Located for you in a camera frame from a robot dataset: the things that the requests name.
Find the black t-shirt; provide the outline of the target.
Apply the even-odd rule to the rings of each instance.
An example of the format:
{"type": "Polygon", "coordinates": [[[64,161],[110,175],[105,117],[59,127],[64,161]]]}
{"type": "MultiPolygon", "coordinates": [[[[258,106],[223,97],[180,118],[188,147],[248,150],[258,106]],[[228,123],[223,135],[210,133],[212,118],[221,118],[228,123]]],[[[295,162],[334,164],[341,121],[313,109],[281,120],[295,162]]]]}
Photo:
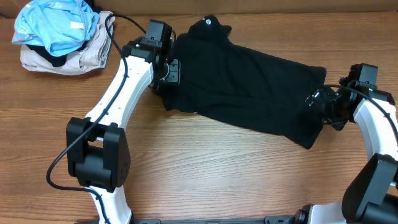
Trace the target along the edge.
{"type": "Polygon", "coordinates": [[[165,109],[283,135],[310,149],[323,119],[307,98],[323,86],[326,69],[235,45],[230,32],[206,16],[177,37],[170,59],[181,64],[180,82],[155,88],[165,109]]]}

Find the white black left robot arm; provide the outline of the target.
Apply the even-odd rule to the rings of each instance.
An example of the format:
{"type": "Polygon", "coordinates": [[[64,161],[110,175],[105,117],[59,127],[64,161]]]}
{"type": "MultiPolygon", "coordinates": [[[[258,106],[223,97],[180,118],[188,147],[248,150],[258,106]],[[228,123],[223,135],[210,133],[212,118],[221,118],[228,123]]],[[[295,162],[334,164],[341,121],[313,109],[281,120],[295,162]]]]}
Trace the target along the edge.
{"type": "Polygon", "coordinates": [[[98,223],[132,223],[124,183],[131,156],[126,127],[147,87],[175,81],[180,65],[169,61],[172,38],[141,37],[122,48],[117,73],[97,105],[83,118],[67,124],[68,173],[77,179],[79,191],[88,192],[95,204],[98,223]]]}

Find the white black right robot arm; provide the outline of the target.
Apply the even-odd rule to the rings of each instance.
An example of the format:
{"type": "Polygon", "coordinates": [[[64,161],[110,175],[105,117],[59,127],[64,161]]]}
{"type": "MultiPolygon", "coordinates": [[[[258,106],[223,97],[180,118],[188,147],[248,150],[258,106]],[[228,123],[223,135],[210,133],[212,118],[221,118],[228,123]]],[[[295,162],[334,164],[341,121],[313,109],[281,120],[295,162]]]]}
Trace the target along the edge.
{"type": "Polygon", "coordinates": [[[343,199],[326,205],[308,204],[288,223],[397,223],[397,197],[387,191],[397,185],[397,120],[390,93],[371,85],[327,85],[309,97],[339,129],[342,121],[359,126],[368,163],[346,189],[343,199]]]}

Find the beige folded garment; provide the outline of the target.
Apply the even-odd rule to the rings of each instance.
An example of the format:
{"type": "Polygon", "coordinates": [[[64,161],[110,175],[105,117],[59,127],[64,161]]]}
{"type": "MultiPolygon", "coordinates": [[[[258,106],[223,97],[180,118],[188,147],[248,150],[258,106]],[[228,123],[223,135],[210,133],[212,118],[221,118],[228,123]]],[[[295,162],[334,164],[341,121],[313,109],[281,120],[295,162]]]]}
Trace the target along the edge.
{"type": "Polygon", "coordinates": [[[81,75],[97,68],[104,68],[111,47],[108,32],[113,31],[114,22],[113,17],[105,22],[110,14],[110,11],[99,13],[99,23],[91,40],[83,49],[67,54],[64,65],[54,67],[47,59],[28,46],[23,45],[20,56],[22,66],[33,72],[49,72],[61,75],[81,75]]]}

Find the light blue crumpled garment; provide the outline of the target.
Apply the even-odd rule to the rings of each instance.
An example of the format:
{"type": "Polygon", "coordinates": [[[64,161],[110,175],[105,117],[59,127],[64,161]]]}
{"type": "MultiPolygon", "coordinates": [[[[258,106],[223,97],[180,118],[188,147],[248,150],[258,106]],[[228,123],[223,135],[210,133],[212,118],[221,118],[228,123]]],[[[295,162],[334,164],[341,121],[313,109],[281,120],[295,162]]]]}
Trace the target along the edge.
{"type": "Polygon", "coordinates": [[[89,41],[99,20],[100,15],[83,0],[34,0],[18,14],[12,43],[44,47],[60,57],[89,41]]]}

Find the black garment in pile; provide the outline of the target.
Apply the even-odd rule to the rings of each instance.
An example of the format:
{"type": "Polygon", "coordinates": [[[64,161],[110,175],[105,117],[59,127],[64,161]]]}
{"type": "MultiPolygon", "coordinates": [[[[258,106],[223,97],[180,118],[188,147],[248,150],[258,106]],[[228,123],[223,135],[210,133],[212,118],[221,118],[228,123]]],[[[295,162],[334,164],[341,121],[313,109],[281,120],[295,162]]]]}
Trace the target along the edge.
{"type": "Polygon", "coordinates": [[[79,59],[82,56],[86,44],[84,42],[77,50],[62,56],[53,56],[43,46],[22,45],[21,62],[26,67],[34,67],[37,70],[79,70],[79,59]]]}

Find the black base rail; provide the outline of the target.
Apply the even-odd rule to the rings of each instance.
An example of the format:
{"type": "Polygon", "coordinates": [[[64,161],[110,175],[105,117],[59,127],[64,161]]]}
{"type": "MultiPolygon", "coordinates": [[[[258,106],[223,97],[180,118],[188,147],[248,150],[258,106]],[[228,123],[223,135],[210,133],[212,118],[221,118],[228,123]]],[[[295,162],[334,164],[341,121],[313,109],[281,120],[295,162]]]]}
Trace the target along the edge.
{"type": "Polygon", "coordinates": [[[135,219],[133,224],[294,224],[300,223],[295,216],[266,216],[264,218],[206,219],[206,220],[160,220],[135,219]]]}

